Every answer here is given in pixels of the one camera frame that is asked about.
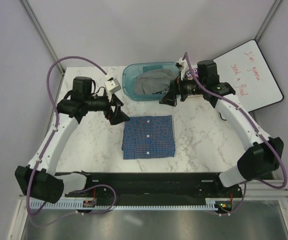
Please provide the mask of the blue checkered long sleeve shirt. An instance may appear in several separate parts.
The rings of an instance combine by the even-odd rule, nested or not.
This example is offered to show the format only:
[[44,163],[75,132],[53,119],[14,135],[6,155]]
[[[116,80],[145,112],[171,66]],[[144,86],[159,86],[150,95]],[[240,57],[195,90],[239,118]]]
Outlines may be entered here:
[[124,160],[174,157],[172,116],[131,117],[124,125],[122,151]]

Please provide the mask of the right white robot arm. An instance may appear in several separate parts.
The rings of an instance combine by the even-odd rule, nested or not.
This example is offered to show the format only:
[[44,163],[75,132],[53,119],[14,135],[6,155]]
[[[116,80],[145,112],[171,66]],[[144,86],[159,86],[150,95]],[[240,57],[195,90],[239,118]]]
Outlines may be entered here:
[[227,120],[239,137],[245,152],[236,165],[222,172],[213,183],[213,192],[224,197],[231,186],[258,180],[274,189],[283,189],[288,177],[281,161],[284,143],[264,131],[244,109],[235,90],[227,82],[220,82],[213,60],[197,64],[194,73],[188,58],[176,62],[180,75],[170,82],[168,92],[159,103],[175,107],[177,96],[185,101],[190,95],[202,95],[204,100]]

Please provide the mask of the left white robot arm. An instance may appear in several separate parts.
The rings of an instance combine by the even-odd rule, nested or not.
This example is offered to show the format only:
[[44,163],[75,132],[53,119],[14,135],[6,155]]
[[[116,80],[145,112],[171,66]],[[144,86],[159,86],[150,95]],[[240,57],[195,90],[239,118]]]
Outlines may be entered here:
[[15,178],[22,193],[29,199],[56,203],[63,194],[77,191],[83,197],[93,193],[93,183],[84,173],[73,172],[56,176],[59,158],[73,132],[89,112],[103,112],[111,125],[129,121],[122,111],[123,102],[116,96],[121,90],[117,79],[109,78],[104,83],[101,96],[92,92],[95,86],[90,77],[78,76],[73,80],[72,90],[58,102],[55,123],[50,128],[36,155],[27,166],[18,166]]

